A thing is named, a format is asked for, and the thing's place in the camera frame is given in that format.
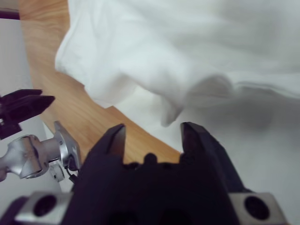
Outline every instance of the wooden table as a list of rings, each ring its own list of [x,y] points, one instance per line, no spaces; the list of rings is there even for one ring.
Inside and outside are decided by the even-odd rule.
[[[142,162],[149,152],[155,153],[160,162],[178,162],[177,151],[149,135],[116,108],[98,106],[82,84],[55,71],[55,54],[69,28],[67,0],[20,0],[19,12],[33,87],[44,90],[44,95],[56,97],[41,115],[52,131],[53,122],[59,120],[78,141],[85,159],[108,128],[124,123],[127,128],[124,162]]]

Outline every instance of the screw hole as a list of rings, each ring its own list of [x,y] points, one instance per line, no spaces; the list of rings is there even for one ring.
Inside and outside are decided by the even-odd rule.
[[[250,196],[245,200],[247,212],[256,219],[266,220],[270,217],[268,206],[259,198]]]
[[[52,211],[52,209],[55,207],[56,205],[56,197],[53,195],[47,195],[43,198],[41,198],[36,205],[34,206],[33,209],[33,213],[37,216],[37,217],[42,217],[46,214],[48,214],[49,212]]]

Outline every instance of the white wall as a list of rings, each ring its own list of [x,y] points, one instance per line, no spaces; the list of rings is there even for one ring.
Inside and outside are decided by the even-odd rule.
[[[18,20],[0,19],[0,95],[24,88],[32,88],[32,85],[21,23]],[[0,141],[0,157],[6,153],[7,144],[20,136],[32,134],[41,141],[46,139],[43,123],[38,116],[20,125],[22,132]],[[21,180],[16,175],[9,174],[0,183],[0,217],[14,199],[37,190],[61,191],[49,172],[30,180]]]

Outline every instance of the white surface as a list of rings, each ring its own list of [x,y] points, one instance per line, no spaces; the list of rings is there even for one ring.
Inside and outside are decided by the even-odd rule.
[[[0,95],[32,88],[19,20],[0,19]]]
[[[0,95],[17,89],[32,88],[20,21],[0,19],[0,31]],[[36,135],[41,141],[46,138],[38,116],[20,125],[23,131],[0,141],[0,157],[7,152],[9,142],[23,135]],[[13,200],[22,195],[29,196],[34,191],[61,190],[48,172],[29,180],[21,180],[9,173],[0,183],[0,217]]]
[[[204,125],[246,186],[274,193],[300,224],[298,0],[69,5],[59,71],[178,151],[179,124]]]

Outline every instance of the white cloth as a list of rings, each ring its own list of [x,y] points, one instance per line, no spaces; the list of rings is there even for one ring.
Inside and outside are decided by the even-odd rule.
[[[204,125],[245,185],[274,193],[300,224],[299,9],[298,0],[69,0],[55,66],[178,151],[179,124]]]

